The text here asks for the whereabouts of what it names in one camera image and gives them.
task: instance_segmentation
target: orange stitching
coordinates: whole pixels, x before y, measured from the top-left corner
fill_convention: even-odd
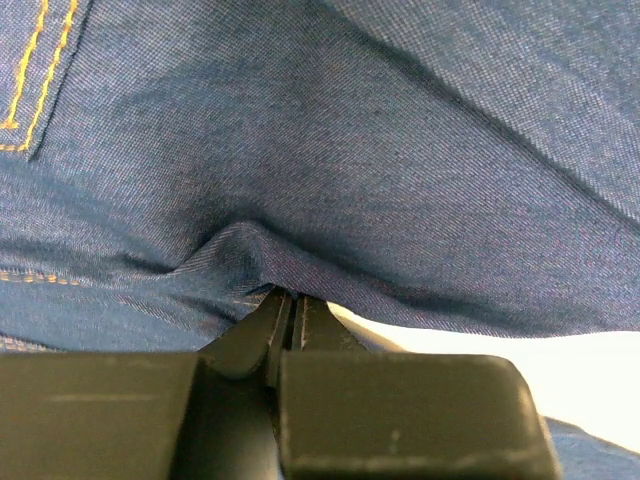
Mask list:
[[[44,17],[47,15],[48,10],[49,0],[42,0],[42,9],[40,10],[40,15],[38,15],[36,30],[31,34],[31,39],[29,40],[27,49],[22,56],[22,60],[20,60],[20,69],[16,74],[16,94],[11,101],[11,105],[9,107],[9,115],[7,116],[7,119],[4,121],[4,123],[0,124],[0,129],[14,129],[20,126],[20,124],[15,121],[16,112],[18,110],[18,102],[20,101],[20,98],[22,98],[24,82],[27,76],[27,68],[29,67],[31,54],[38,45],[38,37],[40,35],[40,32],[44,30]]]
[[[83,287],[77,280],[58,277],[57,275],[43,275],[41,273],[16,273],[9,270],[0,270],[0,282],[10,283],[57,283],[58,285],[74,285]]]
[[[38,108],[36,109],[36,113],[33,115],[33,120],[31,120],[31,125],[27,130],[27,138],[25,139],[22,145],[2,145],[0,144],[0,151],[5,150],[9,152],[18,151],[22,152],[27,150],[31,145],[31,141],[33,140],[33,130],[38,123],[38,119],[42,114],[42,110],[44,109],[44,101],[49,94],[49,85],[53,81],[53,76],[56,71],[56,67],[60,64],[60,53],[62,49],[67,46],[67,41],[69,38],[69,32],[71,32],[71,27],[73,26],[73,15],[76,13],[78,9],[78,0],[71,0],[71,5],[69,6],[69,12],[67,13],[64,19],[64,27],[62,29],[62,34],[60,35],[60,42],[56,47],[55,52],[53,53],[53,60],[49,65],[49,69],[47,70],[47,78],[42,84],[42,93],[40,98],[38,99]]]

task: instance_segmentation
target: dark blue denim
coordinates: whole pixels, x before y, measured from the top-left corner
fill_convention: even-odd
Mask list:
[[[0,0],[0,332],[196,349],[272,284],[640,331],[640,4],[531,5]],[[589,448],[573,478],[640,476]]]

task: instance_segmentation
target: jeans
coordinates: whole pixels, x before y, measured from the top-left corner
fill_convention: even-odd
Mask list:
[[[640,4],[547,3],[0,1],[0,332],[197,349],[274,284],[640,332]]]

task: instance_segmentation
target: white surface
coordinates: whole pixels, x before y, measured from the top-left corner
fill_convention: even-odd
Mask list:
[[[506,339],[395,327],[329,308],[351,331],[390,350],[506,358],[526,379],[540,414],[640,453],[639,332]]]

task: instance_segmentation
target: back pocket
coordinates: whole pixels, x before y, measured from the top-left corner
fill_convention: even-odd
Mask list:
[[[0,0],[0,154],[38,147],[89,1]]]

